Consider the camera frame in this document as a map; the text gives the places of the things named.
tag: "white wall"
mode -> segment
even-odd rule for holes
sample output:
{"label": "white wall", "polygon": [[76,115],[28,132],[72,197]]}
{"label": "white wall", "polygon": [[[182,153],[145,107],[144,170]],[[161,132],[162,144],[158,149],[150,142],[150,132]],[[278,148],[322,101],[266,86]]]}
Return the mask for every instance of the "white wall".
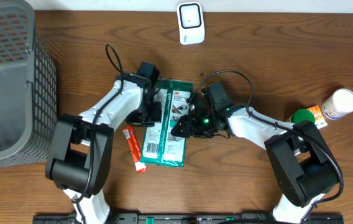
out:
{"label": "white wall", "polygon": [[[27,0],[38,10],[175,11],[189,0]],[[353,13],[353,0],[200,0],[212,12]]]}

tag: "white label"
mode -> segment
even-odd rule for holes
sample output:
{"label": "white label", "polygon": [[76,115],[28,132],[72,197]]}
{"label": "white label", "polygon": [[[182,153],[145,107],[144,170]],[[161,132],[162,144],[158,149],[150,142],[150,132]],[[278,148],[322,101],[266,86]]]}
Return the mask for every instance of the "white label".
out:
{"label": "white label", "polygon": [[164,160],[182,162],[186,139],[173,136],[171,130],[181,116],[188,114],[189,106],[186,99],[189,97],[190,92],[188,91],[174,90],[172,92],[172,108],[170,111],[170,119],[168,120],[168,133],[163,155]]}
{"label": "white label", "polygon": [[143,147],[143,156],[146,158],[157,159],[158,145],[160,143],[160,137],[162,132],[165,102],[167,100],[167,90],[161,89],[155,96],[154,102],[161,102],[162,104],[162,122],[155,123],[153,127],[146,129],[145,143]]}
{"label": "white label", "polygon": [[123,132],[124,135],[126,136],[126,139],[129,139],[129,138],[130,138],[128,129],[122,130],[122,132]]}

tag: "wood grain surface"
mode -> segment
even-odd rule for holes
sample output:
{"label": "wood grain surface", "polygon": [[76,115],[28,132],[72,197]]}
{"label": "wood grain surface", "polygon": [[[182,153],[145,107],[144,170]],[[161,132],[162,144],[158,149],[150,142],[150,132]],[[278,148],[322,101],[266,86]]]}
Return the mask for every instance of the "wood grain surface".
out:
{"label": "wood grain surface", "polygon": [[[117,72],[106,43],[132,72],[148,61],[162,77],[195,85],[201,72],[246,72],[255,84],[254,108],[280,120],[321,104],[340,87],[353,91],[353,14],[206,13],[204,19],[205,41],[182,46],[171,12],[36,12],[36,28],[58,68],[60,113],[85,111],[112,88]],[[235,102],[247,99],[243,78],[224,74],[208,84],[217,81]],[[341,213],[353,223],[353,113],[328,124],[321,133],[342,168],[345,191],[315,212]],[[144,129],[135,130],[142,144]],[[0,223],[73,211],[70,199],[45,178],[44,166],[0,169]],[[183,168],[150,166],[136,174],[120,130],[104,193],[116,211],[142,213],[270,211],[282,194],[266,152],[245,139],[189,139]]]}

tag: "white electronic device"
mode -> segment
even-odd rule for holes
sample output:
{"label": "white electronic device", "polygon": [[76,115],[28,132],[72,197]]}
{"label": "white electronic device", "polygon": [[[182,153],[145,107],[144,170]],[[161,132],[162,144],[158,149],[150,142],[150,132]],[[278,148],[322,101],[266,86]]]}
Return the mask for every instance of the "white electronic device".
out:
{"label": "white electronic device", "polygon": [[183,45],[198,44],[204,41],[205,30],[203,8],[198,2],[181,3],[176,8],[179,36]]}

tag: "green bottle cap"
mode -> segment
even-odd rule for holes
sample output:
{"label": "green bottle cap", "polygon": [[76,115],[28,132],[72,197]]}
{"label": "green bottle cap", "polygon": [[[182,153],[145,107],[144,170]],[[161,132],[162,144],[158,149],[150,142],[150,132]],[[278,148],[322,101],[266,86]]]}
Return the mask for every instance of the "green bottle cap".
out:
{"label": "green bottle cap", "polygon": [[315,122],[314,115],[307,109],[299,109],[297,110],[293,116],[291,117],[291,122],[299,124],[302,121],[312,121]]}

